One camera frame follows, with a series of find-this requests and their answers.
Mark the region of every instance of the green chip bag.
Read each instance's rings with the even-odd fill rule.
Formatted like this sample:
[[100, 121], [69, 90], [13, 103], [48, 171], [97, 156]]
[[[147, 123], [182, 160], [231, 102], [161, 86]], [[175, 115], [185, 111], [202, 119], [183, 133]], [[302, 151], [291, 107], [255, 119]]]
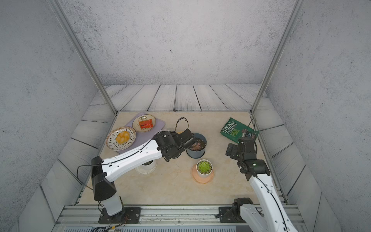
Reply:
[[256, 140], [256, 137], [258, 136], [259, 131], [253, 130], [252, 128], [246, 126], [243, 123], [240, 123], [239, 121], [233, 119], [232, 117], [229, 118], [229, 121], [224, 125], [220, 133], [223, 136], [237, 143], [238, 139], [242, 137], [243, 129], [247, 129], [248, 132], [255, 135], [255, 140]]

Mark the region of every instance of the black basket handle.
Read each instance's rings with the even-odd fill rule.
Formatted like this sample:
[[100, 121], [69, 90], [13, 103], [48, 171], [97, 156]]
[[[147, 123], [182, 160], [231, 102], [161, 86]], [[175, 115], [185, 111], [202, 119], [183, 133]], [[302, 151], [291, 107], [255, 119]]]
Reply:
[[186, 118], [184, 118], [184, 117], [181, 117], [181, 118], [178, 119], [177, 124], [175, 125], [175, 132], [177, 132], [178, 122], [179, 122], [180, 120], [182, 120], [182, 119], [185, 119], [185, 120], [187, 121], [187, 129], [189, 128], [188, 120], [187, 120]]

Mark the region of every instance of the concrete wall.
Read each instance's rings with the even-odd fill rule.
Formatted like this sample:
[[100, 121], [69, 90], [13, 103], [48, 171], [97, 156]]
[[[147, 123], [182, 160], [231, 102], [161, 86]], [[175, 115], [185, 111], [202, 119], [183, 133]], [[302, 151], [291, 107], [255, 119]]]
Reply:
[[0, 2], [0, 70], [0, 231], [8, 231], [97, 88], [45, 0]]
[[370, 12], [308, 0], [267, 89], [344, 231], [371, 228]]
[[295, 0], [60, 0], [103, 84], [261, 83]]

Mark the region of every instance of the plate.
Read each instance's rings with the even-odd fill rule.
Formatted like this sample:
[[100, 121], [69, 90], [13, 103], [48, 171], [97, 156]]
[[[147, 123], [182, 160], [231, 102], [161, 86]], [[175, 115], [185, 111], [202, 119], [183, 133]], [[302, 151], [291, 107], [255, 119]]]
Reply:
[[[145, 121], [145, 120], [150, 120], [150, 119], [152, 119], [152, 125], [153, 125], [153, 127], [141, 129], [140, 128], [140, 125], [139, 125], [139, 122], [142, 122], [142, 121]], [[153, 117], [152, 115], [149, 115], [149, 114], [145, 114], [145, 115], [141, 115], [138, 118], [134, 119], [134, 121], [133, 121], [133, 128], [137, 132], [147, 132], [147, 131], [152, 130], [155, 127], [155, 124], [156, 124], [155, 117]]]
[[[130, 139], [129, 141], [123, 143], [123, 144], [118, 144], [116, 141], [117, 135], [120, 134], [123, 131], [127, 131], [130, 134]], [[126, 149], [130, 147], [133, 143], [135, 138], [137, 137], [137, 134], [135, 133], [135, 130], [131, 127], [120, 127], [117, 128], [113, 131], [111, 131], [106, 139], [106, 145], [109, 149], [114, 150], [114, 151], [119, 151]]]

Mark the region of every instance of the white robotic arm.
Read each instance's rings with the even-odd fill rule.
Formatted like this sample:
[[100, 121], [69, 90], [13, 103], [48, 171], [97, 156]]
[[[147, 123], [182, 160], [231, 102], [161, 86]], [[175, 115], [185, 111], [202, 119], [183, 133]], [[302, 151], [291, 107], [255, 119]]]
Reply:
[[113, 182], [126, 172], [146, 162], [162, 158], [162, 153], [157, 150], [157, 148], [157, 142], [155, 140], [150, 140], [147, 143], [121, 155], [104, 159], [102, 164], [108, 164], [102, 166], [103, 172], [107, 173], [105, 178], [109, 182]]
[[[243, 144], [247, 143], [248, 139], [245, 137], [241, 141], [243, 142], [239, 146], [229, 144], [226, 155], [238, 160], [240, 171], [245, 173], [253, 187], [265, 217], [261, 217], [248, 198], [245, 198], [247, 201], [237, 199], [237, 202], [233, 203], [237, 209], [234, 216], [240, 221], [244, 220], [253, 232], [295, 232], [296, 229], [283, 209], [265, 162], [256, 160], [256, 152], [255, 156], [252, 155], [255, 159], [249, 159], [246, 154], [250, 155], [250, 153], [244, 150], [247, 144]], [[193, 143], [193, 134], [188, 129], [181, 134], [174, 131], [161, 131], [147, 143], [121, 155], [104, 160], [100, 157], [93, 158], [91, 177], [94, 199], [103, 203], [105, 207], [103, 213], [111, 217], [112, 222], [115, 221], [115, 217], [117, 221], [121, 221], [124, 216], [122, 203], [114, 185], [117, 178], [151, 160], [164, 158], [169, 162], [171, 158], [179, 157]]]

